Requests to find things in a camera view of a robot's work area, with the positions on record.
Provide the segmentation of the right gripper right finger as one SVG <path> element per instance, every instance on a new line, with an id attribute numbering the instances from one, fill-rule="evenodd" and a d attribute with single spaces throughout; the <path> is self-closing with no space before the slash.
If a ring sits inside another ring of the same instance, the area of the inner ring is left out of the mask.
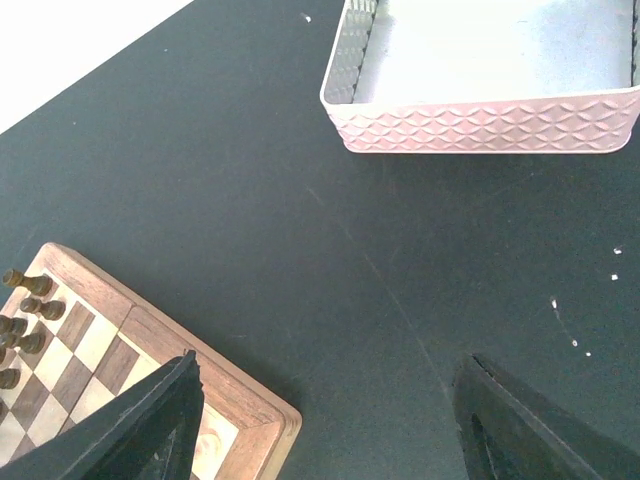
<path id="1" fill-rule="evenodd" d="M 481 355 L 454 379 L 471 479 L 613 479 L 615 444 Z"/>

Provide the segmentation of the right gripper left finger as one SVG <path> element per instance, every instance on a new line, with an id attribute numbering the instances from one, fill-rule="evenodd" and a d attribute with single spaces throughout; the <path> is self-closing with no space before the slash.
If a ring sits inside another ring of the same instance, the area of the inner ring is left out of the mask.
<path id="1" fill-rule="evenodd" d="M 189 479 L 204 406 L 188 350 L 76 426 L 1 468 L 3 479 Z"/>

